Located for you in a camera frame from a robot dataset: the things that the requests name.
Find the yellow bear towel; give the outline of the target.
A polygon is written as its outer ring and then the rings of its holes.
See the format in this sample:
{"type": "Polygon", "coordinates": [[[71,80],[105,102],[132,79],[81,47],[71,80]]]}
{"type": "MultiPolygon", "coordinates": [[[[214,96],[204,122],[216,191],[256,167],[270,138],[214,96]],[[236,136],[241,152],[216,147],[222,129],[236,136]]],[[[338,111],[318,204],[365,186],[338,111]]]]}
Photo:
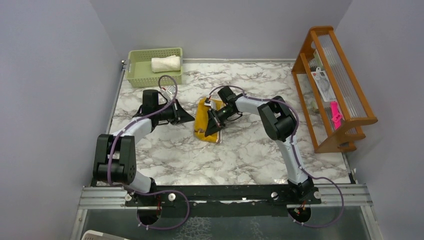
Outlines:
{"type": "Polygon", "coordinates": [[[221,142],[221,132],[213,133],[212,135],[206,136],[206,128],[208,125],[208,113],[209,106],[205,105],[206,98],[203,97],[199,100],[194,120],[194,136],[200,141],[219,144],[221,142]]]}

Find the green plastic basket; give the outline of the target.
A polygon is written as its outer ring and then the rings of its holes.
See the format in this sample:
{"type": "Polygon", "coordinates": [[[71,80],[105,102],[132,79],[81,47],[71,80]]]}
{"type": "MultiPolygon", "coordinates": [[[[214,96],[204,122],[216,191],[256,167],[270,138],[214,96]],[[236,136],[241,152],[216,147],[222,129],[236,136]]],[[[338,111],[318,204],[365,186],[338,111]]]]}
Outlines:
{"type": "Polygon", "coordinates": [[[133,88],[173,85],[172,77],[181,85],[183,49],[180,47],[132,50],[128,53],[125,77],[133,88]]]}

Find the white towel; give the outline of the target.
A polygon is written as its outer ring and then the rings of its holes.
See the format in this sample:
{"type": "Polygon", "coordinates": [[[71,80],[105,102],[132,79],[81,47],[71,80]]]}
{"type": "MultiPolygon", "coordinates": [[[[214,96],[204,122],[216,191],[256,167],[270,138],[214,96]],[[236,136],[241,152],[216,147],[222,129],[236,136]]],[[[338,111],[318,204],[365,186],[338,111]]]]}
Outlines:
{"type": "Polygon", "coordinates": [[[151,70],[154,73],[180,71],[181,57],[177,55],[154,57],[151,59],[151,70]]]}

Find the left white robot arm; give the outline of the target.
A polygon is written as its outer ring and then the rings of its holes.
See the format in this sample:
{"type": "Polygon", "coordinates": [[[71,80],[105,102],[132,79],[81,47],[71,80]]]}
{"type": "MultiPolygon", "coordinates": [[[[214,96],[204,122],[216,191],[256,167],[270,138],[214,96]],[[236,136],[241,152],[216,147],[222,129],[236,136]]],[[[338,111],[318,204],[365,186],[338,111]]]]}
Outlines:
{"type": "Polygon", "coordinates": [[[131,121],[122,129],[97,138],[93,178],[111,186],[125,186],[138,193],[144,205],[157,200],[154,180],[137,170],[136,144],[161,125],[179,125],[195,118],[183,109],[176,94],[148,89],[142,93],[142,104],[131,121]]]}

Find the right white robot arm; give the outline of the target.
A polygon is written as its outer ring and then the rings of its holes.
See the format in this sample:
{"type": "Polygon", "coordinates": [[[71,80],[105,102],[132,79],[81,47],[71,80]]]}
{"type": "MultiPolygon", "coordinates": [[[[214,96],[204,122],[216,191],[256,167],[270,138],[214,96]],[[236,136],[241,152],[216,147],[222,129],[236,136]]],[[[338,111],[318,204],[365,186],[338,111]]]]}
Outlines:
{"type": "Polygon", "coordinates": [[[296,133],[299,127],[298,115],[286,104],[281,96],[262,99],[235,94],[230,85],[217,87],[218,96],[224,106],[217,110],[209,97],[205,100],[207,110],[206,136],[218,133],[230,117],[249,113],[258,115],[267,136],[275,141],[281,152],[287,170],[289,199],[300,204],[306,200],[314,187],[312,177],[306,173],[296,133]]]}

